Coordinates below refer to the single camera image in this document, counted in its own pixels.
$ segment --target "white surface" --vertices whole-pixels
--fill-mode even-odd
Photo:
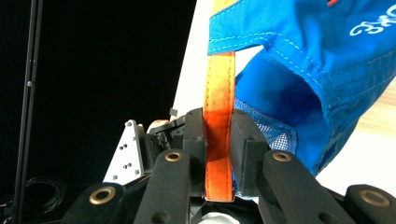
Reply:
[[[142,176],[143,173],[137,125],[134,120],[130,119],[125,123],[124,132],[103,182],[126,185]]]
[[[208,20],[212,4],[212,0],[197,1],[173,106],[179,115],[203,106]],[[236,53],[236,74],[258,50]],[[320,184],[342,195],[345,195],[350,185],[368,184],[396,196],[396,121],[392,121],[396,120],[394,99],[396,91],[390,93],[390,99],[381,105],[384,109],[380,112],[376,111],[376,104],[370,110],[375,113],[366,113],[362,120],[369,117],[372,124],[360,123],[341,153],[318,175]],[[386,118],[383,122],[378,122],[381,116]]]

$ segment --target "metal bracket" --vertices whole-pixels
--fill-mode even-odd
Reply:
[[[136,122],[128,120],[108,166],[104,182],[126,185],[144,173],[137,132]]]

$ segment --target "blue backpack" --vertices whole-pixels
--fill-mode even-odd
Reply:
[[[255,46],[235,108],[317,175],[396,76],[396,2],[240,0],[211,17],[208,54]]]

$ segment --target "orange webbing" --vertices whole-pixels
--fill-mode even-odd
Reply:
[[[213,11],[216,13],[234,2],[215,0]],[[234,52],[209,56],[203,110],[207,139],[205,191],[210,201],[233,200],[230,128],[234,91]]]

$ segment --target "black cable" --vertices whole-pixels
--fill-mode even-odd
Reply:
[[[67,185],[64,183],[64,181],[54,176],[34,177],[26,182],[26,188],[35,184],[47,184],[55,188],[54,195],[48,202],[42,204],[41,206],[35,206],[35,211],[31,211],[37,215],[45,214],[54,210],[59,204],[61,204],[67,193]]]

